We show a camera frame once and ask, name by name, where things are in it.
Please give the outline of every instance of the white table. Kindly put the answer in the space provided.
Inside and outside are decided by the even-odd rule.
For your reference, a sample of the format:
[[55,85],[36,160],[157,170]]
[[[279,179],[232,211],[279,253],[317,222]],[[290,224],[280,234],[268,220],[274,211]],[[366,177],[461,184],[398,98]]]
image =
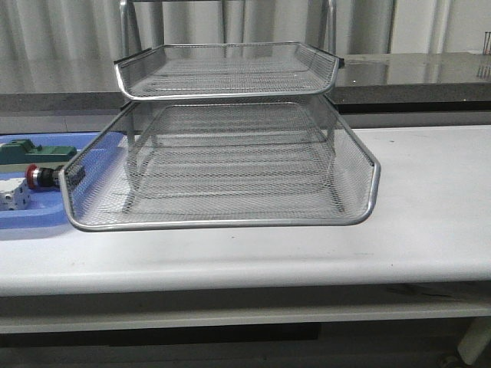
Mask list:
[[348,227],[0,230],[0,295],[491,279],[491,126],[358,130],[380,160]]

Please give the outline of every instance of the lower tray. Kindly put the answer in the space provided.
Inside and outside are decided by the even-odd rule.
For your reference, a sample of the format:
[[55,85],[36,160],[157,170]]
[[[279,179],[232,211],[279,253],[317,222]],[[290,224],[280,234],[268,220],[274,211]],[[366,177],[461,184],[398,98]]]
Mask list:
[[379,172],[323,97],[284,97],[132,103],[61,183],[83,230],[351,225]]

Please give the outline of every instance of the gray countertop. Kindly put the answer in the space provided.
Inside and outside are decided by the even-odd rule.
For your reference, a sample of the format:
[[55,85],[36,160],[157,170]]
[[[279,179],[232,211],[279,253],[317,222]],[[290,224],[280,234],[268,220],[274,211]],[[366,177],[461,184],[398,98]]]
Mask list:
[[335,104],[491,101],[491,56],[347,55],[329,94]]
[[[491,101],[491,56],[347,55],[335,104]],[[111,60],[3,61],[0,111],[114,109],[124,103]]]

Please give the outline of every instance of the mesh desk tray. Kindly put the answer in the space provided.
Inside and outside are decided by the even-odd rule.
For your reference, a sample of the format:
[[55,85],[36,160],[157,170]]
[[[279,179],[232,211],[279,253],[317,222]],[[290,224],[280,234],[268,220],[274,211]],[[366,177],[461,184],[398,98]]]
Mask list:
[[132,100],[319,94],[338,58],[299,42],[168,45],[115,63]]
[[61,173],[71,222],[103,231],[370,215],[379,164],[323,97],[220,101],[131,103]]

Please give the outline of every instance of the tray rim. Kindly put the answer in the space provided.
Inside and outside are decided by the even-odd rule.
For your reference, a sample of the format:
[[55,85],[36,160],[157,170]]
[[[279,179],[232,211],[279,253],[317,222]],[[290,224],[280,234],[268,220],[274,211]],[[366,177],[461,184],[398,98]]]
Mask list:
[[285,41],[285,42],[245,42],[245,43],[227,43],[227,44],[161,44],[154,48],[148,48],[143,51],[139,51],[136,54],[124,57],[122,59],[116,60],[114,62],[114,70],[116,72],[117,86],[120,88],[121,93],[135,101],[153,101],[153,100],[195,100],[202,98],[234,98],[234,97],[286,97],[286,96],[298,96],[300,93],[298,91],[274,91],[274,92],[244,92],[244,93],[223,93],[223,94],[170,94],[170,95],[160,95],[160,96],[148,96],[141,97],[131,94],[124,86],[123,78],[121,76],[120,67],[126,64],[132,63],[136,60],[146,57],[148,54],[156,52],[161,48],[201,48],[201,47],[227,47],[227,46],[269,46],[269,45],[283,45],[283,44],[296,44],[303,48],[311,49],[318,54],[326,54],[334,58],[334,65],[332,70],[331,81],[317,90],[310,90],[308,92],[302,91],[301,95],[311,95],[311,94],[323,94],[329,91],[336,82],[338,77],[339,68],[339,57],[333,55],[327,51],[320,48],[306,44],[300,41]]
[[352,138],[354,143],[364,152],[365,155],[374,163],[374,171],[371,177],[370,191],[367,198],[367,208],[364,213],[357,218],[349,220],[342,218],[319,219],[319,218],[270,218],[270,219],[235,219],[235,220],[194,220],[194,221],[172,221],[172,222],[131,222],[125,224],[106,224],[106,225],[87,225],[79,222],[73,213],[70,196],[68,195],[68,187],[65,180],[65,169],[69,167],[79,156],[89,150],[105,133],[109,132],[114,124],[119,119],[129,114],[137,108],[141,103],[131,101],[127,107],[121,111],[112,121],[78,152],[60,171],[60,189],[63,199],[64,209],[66,211],[68,221],[77,229],[84,232],[115,232],[115,231],[136,231],[136,230],[170,230],[170,229],[185,229],[185,228],[251,228],[251,227],[282,227],[282,226],[349,226],[356,225],[365,221],[374,211],[377,201],[378,185],[381,177],[381,165],[374,154],[363,144],[360,138],[348,126],[344,118],[332,107],[326,96],[317,96],[319,100],[334,113],[338,122],[346,130],[347,134]]

